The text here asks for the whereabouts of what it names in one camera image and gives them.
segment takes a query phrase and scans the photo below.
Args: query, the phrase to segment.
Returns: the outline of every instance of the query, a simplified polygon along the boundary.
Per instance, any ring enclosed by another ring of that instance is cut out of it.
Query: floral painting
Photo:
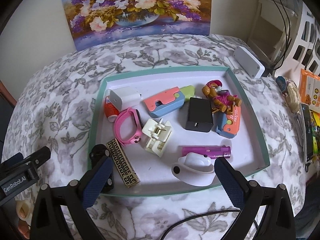
[[[208,35],[211,0],[62,0],[78,51],[134,36]]]

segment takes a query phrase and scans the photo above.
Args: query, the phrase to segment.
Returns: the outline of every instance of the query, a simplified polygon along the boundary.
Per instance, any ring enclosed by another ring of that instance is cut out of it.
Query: gray leaf pattern
[[[159,34],[101,44],[69,53],[45,66],[30,79],[18,100],[7,130],[3,160],[17,152],[26,157],[43,146],[53,154],[39,169],[39,182],[17,199],[34,203],[41,184],[59,187],[82,177],[95,99],[105,77],[161,67],[221,65],[230,67],[244,88],[268,146],[270,166],[254,179],[269,187],[286,184],[297,214],[304,203],[305,170],[293,117],[271,77],[252,80],[233,58],[238,45],[250,50],[234,37]],[[101,196],[88,212],[106,239],[157,240],[166,228],[184,217],[225,209],[227,203],[219,187],[161,198]],[[80,239],[68,210],[63,212],[75,239]],[[220,239],[236,216],[225,213],[191,220],[172,230],[166,240]],[[248,239],[254,232],[252,227]]]

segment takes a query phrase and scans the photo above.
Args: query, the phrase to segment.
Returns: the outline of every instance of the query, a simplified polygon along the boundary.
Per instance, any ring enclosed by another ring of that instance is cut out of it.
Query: smartphone
[[[309,106],[305,103],[300,104],[300,116],[304,162],[310,163],[313,158],[313,134]]]

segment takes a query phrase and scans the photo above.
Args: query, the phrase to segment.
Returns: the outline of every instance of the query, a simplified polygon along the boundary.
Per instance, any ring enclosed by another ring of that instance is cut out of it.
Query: pink hat
[[[207,83],[208,87],[211,87],[212,83],[215,83],[216,85],[218,85],[219,87],[222,87],[222,82],[220,80],[211,80]]]

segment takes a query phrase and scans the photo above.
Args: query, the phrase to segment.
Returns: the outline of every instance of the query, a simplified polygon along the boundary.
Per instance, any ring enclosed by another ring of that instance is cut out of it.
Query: pink watch strap
[[[134,119],[134,122],[135,122],[135,124],[137,126],[137,130],[129,140],[124,141],[121,138],[120,128],[121,128],[121,125],[124,122],[124,120],[127,119],[128,117],[130,117],[130,115],[133,115],[133,119]],[[115,121],[114,132],[115,132],[115,136],[116,136],[117,140],[123,146],[128,145],[128,144],[135,144],[135,143],[138,143],[139,141],[141,141],[142,123],[141,123],[141,120],[140,120],[139,111],[137,109],[133,109],[131,107],[129,107],[128,109],[122,111],[118,115],[118,117],[117,117],[117,119]]]

